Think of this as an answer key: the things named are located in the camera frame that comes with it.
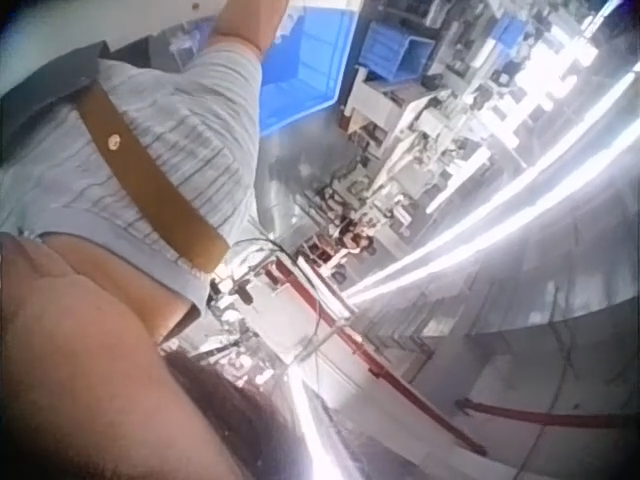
red bar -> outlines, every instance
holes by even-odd
[[[513,408],[496,407],[484,403],[474,402],[468,398],[458,400],[456,406],[462,410],[491,415],[493,417],[506,418],[518,422],[534,423],[545,427],[570,427],[611,429],[625,428],[637,425],[638,415],[634,414],[602,414],[602,415],[573,415],[546,412],[530,412],[527,410],[515,410]]]
[[[276,260],[275,268],[284,279],[291,285],[295,292],[304,300],[304,302],[311,308],[311,310],[319,311],[320,318],[332,328],[336,324],[336,320],[327,312],[322,306],[318,309],[317,300],[315,295],[310,292],[304,284],[294,275],[294,273],[287,267],[281,260]],[[447,418],[443,417],[439,412],[433,409],[431,405],[425,402],[419,395],[417,395],[401,378],[390,371],[378,358],[371,353],[366,345],[354,338],[349,333],[348,329],[342,328],[336,334],[344,343],[346,343],[351,351],[357,355],[368,367],[369,372],[376,378],[387,382],[394,390],[402,395],[409,403],[415,406],[418,410],[428,416],[436,424],[442,427],[446,432],[450,433],[454,438],[462,442],[472,452],[486,456],[487,450],[469,437],[466,433],[453,425]]]

pipe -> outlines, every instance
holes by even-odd
[[[282,260],[277,259],[273,264],[274,268],[284,280],[291,285],[293,290],[302,298],[302,300],[311,308],[314,312],[319,312],[321,320],[333,329],[338,325],[338,322],[327,312],[322,305],[318,305],[318,300],[314,296],[313,292],[305,287],[305,285],[296,277],[296,275],[287,267]],[[409,403],[416,407],[419,411],[428,416],[434,423],[439,425],[443,430],[451,434],[456,440],[460,441],[473,453],[481,456],[487,455],[487,450],[484,446],[473,440],[466,433],[453,425],[447,418],[441,413],[437,412],[431,405],[429,405],[424,399],[417,395],[411,387],[409,387],[402,379],[390,371],[378,358],[369,351],[366,345],[355,338],[350,333],[348,328],[340,328],[335,332],[335,335],[340,338],[356,355],[362,360],[369,368],[369,373],[375,378],[383,380],[402,395]]]
[[[615,429],[629,428],[637,425],[638,414],[609,413],[597,415],[559,414],[546,412],[531,412],[513,408],[497,407],[474,402],[468,398],[456,401],[456,406],[463,411],[473,411],[505,418],[517,422],[533,423],[545,427],[568,427],[584,429]]]

